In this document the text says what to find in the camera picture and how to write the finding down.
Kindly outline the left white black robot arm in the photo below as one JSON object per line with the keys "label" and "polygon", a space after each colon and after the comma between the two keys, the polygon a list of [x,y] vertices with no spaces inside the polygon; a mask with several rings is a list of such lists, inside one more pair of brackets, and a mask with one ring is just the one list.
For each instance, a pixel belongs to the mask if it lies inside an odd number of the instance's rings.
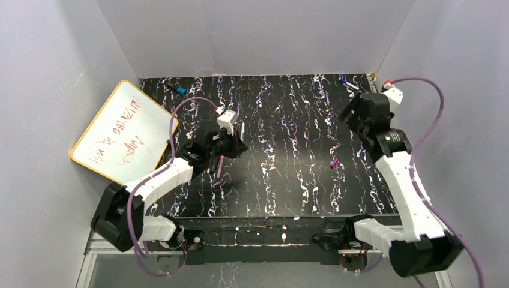
{"label": "left white black robot arm", "polygon": [[182,245],[183,226],[169,216],[149,216],[147,209],[203,172],[219,172],[224,158],[236,159],[248,149],[243,140],[244,130],[202,133],[183,144],[173,160],[146,176],[126,184],[111,183],[92,217],[91,230],[121,252],[146,241]]}

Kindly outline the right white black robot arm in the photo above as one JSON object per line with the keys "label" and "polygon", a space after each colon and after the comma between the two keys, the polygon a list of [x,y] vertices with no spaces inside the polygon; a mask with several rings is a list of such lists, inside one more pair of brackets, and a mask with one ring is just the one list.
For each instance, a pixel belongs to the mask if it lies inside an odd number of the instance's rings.
{"label": "right white black robot arm", "polygon": [[412,146],[401,129],[391,127],[392,108],[401,102],[381,93],[358,93],[339,119],[357,134],[393,197],[403,230],[398,232],[371,215],[348,218],[342,231],[346,243],[359,242],[378,249],[397,275],[410,277],[448,269],[463,245],[426,206],[411,178]]}

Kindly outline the green white marker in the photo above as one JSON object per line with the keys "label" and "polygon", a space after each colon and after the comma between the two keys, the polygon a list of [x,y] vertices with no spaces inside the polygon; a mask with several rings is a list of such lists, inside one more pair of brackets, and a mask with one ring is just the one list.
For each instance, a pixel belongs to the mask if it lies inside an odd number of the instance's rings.
{"label": "green white marker", "polygon": [[244,140],[244,133],[245,133],[245,122],[242,122],[241,129],[239,132],[239,137],[242,141]]}

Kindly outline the magenta pen cap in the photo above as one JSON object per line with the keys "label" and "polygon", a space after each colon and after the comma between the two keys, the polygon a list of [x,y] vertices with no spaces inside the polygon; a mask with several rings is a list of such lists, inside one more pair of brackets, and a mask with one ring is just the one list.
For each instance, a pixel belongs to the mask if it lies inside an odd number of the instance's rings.
{"label": "magenta pen cap", "polygon": [[333,159],[333,161],[332,161],[332,162],[331,162],[331,164],[330,164],[330,168],[332,168],[332,169],[333,169],[333,168],[337,167],[338,162],[339,162],[339,159],[338,159],[338,158]]}

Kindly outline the pink marker pen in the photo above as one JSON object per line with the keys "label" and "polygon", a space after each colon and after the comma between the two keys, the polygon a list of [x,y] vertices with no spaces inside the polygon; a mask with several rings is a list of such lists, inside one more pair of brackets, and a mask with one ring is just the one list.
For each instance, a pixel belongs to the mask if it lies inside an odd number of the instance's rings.
{"label": "pink marker pen", "polygon": [[221,176],[221,171],[222,171],[222,168],[223,168],[223,163],[224,163],[224,156],[221,155],[220,158],[219,158],[219,162],[218,162],[218,166],[217,166],[217,172],[216,172],[216,177],[220,177]]}

